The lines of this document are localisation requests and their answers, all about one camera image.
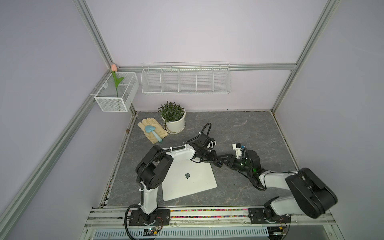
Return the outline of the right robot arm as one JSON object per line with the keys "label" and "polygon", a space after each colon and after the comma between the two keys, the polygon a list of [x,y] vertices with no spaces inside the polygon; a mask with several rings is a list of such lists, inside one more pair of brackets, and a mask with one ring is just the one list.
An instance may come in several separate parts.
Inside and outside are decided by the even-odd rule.
{"label": "right robot arm", "polygon": [[221,164],[245,176],[259,191],[275,188],[291,192],[288,197],[275,197],[264,204],[263,215],[267,222],[301,214],[317,219],[338,203],[336,194],[309,168],[270,171],[261,166],[255,151],[246,148],[236,151],[236,155],[219,156]]}

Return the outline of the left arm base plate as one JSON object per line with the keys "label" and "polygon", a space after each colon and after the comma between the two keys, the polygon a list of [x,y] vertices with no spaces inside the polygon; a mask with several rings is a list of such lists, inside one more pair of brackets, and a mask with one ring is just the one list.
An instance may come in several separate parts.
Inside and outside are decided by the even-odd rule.
{"label": "left arm base plate", "polygon": [[157,209],[151,214],[145,214],[141,209],[132,210],[128,216],[129,226],[168,226],[171,220],[169,209]]}

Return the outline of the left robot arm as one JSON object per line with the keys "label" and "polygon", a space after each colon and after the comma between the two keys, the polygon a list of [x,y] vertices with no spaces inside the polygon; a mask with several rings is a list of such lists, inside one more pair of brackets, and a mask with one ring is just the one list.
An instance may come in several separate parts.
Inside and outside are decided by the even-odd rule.
{"label": "left robot arm", "polygon": [[181,146],[161,148],[153,146],[136,167],[136,183],[140,187],[140,203],[130,205],[124,215],[124,227],[133,240],[129,227],[148,226],[150,236],[156,236],[170,223],[170,210],[158,205],[158,189],[163,189],[163,200],[170,201],[217,187],[212,165],[222,167],[214,150],[216,142],[207,123],[196,137]]}

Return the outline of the silver laptop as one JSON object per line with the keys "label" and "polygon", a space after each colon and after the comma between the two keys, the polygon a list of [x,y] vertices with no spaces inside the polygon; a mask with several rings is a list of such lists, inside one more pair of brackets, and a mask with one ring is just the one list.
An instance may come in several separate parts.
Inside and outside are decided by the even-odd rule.
{"label": "silver laptop", "polygon": [[216,187],[211,164],[190,160],[173,162],[162,182],[163,200],[170,201]]}

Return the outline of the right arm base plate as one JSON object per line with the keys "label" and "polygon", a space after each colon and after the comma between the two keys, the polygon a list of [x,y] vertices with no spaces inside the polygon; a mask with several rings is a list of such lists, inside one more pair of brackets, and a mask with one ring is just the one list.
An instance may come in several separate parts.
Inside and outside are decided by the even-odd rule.
{"label": "right arm base plate", "polygon": [[252,224],[290,224],[289,215],[278,216],[269,208],[249,208],[248,217]]}

